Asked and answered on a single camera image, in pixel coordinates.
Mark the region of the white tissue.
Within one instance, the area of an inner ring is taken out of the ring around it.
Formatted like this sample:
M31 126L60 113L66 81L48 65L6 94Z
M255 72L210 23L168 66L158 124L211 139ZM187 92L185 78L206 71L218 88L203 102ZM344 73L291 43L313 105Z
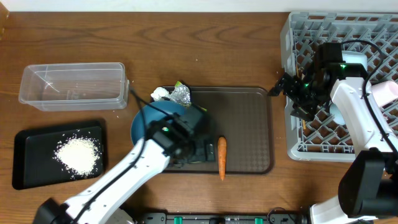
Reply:
M169 100L170 99L170 93L168 90L166 90L163 87L157 87L151 94L151 98L154 101L163 101L163 100Z

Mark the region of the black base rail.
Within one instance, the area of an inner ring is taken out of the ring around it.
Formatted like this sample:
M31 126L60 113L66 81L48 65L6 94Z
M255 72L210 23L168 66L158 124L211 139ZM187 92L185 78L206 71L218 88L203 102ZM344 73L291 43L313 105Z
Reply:
M135 218L138 224L311 224L308 215L288 214L286 211L270 212L265 215L200 215L145 213Z

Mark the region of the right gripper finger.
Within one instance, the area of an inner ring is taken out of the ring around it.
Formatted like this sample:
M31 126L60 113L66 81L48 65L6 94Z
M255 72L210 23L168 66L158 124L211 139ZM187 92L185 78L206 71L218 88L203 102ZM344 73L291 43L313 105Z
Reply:
M280 93L284 95L292 89L292 76L284 73L276 82L276 84L268 91L268 96L279 96Z
M290 115L304 121L313 121L316 115L316 108L312 106L299 106L297 104L293 104L293 110Z

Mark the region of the clear plastic bin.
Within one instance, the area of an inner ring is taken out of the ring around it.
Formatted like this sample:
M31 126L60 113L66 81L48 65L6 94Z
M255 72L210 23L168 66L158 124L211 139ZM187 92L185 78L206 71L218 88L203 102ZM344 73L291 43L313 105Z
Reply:
M120 110L129 80L119 62L28 65L19 102L41 111Z

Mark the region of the light blue cup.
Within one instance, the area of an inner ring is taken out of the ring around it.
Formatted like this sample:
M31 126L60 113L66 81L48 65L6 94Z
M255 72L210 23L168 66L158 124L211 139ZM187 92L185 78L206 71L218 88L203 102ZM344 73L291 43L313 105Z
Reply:
M342 116L340 110L338 109L338 107L334 103L332 103L330 105L329 112L330 112L331 116L333 117L333 121L336 124L345 125L345 121L343 119L343 116Z

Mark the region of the grey dishwasher rack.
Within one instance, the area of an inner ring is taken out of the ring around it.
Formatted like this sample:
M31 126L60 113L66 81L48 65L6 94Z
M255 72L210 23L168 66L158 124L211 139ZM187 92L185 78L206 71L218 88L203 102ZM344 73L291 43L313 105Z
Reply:
M282 68L296 74L295 65L307 68L320 44L344 42L344 50L368 58L368 71L377 72L371 83L397 81L397 14L348 12L291 12L280 33ZM345 126L336 124L323 107L306 122L291 116L292 100L285 106L287 153L298 161L354 161L354 149Z

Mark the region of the black tray bin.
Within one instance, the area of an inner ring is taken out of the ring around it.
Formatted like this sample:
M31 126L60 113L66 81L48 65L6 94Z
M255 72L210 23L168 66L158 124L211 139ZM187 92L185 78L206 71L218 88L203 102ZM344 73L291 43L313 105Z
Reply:
M44 128L26 129L14 138L12 186L16 190L71 182L70 175L61 171L61 164L52 159L59 141L76 134L78 137L96 138L102 149L99 171L87 179L104 172L106 161L106 131L99 121L80 121Z

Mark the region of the wooden chopstick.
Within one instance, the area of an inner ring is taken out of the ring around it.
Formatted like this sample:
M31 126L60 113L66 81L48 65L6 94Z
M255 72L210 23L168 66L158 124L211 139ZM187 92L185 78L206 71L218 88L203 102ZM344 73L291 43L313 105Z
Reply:
M301 80L302 72L300 71L298 64L295 65L295 69L296 69L296 76ZM302 120L302 127L303 127L303 130L306 130L306 122L304 120Z

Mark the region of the pile of white rice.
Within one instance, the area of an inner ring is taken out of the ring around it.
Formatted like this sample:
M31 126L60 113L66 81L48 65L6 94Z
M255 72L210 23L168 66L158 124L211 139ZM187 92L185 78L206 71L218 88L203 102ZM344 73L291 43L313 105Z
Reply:
M61 164L61 171L70 175L71 180L87 179L100 168L102 149L96 138L88 136L72 137L59 141L52 159Z

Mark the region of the pink cup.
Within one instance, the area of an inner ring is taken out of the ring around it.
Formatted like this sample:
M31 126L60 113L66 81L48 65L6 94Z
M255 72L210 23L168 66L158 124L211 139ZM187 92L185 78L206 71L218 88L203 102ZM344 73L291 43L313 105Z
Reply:
M371 87L378 107L386 106L398 98L398 84L394 81L378 83Z

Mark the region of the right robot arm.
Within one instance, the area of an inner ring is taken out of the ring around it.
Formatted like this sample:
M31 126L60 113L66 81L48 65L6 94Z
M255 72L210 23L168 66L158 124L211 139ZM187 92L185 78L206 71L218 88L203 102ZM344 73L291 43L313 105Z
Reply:
M296 105L294 116L312 121L330 100L340 111L356 154L337 196L312 205L309 223L354 223L397 216L397 136L382 115L360 63L329 63L311 77L285 73L269 91Z

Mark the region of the dark blue bowl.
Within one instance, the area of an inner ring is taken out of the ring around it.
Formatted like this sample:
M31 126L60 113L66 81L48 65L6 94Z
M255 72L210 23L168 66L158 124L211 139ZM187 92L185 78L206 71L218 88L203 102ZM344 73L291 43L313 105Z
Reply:
M172 101L154 101L150 103L150 105L168 114L177 113L178 115L183 115L186 110L182 105ZM165 114L147 105L144 106L142 110L144 113L147 127L149 127L149 124L152 121L158 121L165 117ZM133 122L131 124L131 141L133 144L136 144L136 142L138 142L138 140L140 140L140 138L143 137L144 137L144 125L143 125L141 112L139 111L134 117Z

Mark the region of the light blue bowl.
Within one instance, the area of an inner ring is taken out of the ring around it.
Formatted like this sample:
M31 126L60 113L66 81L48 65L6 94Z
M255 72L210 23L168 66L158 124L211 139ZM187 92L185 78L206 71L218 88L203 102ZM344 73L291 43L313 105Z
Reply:
M346 63L360 63L365 70L368 68L368 58L365 54L343 50L342 57Z

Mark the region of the orange carrot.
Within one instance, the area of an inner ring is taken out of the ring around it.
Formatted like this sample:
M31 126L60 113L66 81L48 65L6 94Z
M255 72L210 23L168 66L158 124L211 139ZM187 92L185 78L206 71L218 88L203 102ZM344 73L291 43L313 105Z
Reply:
M226 175L226 154L227 154L227 141L225 137L218 139L218 171L221 180L225 179Z

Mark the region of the brown serving tray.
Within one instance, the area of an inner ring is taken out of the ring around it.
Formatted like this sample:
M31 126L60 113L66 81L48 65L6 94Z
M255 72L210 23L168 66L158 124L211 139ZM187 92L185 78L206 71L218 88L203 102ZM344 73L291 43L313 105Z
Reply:
M191 100L227 140L227 174L266 174L274 166L271 99L260 87L192 86Z

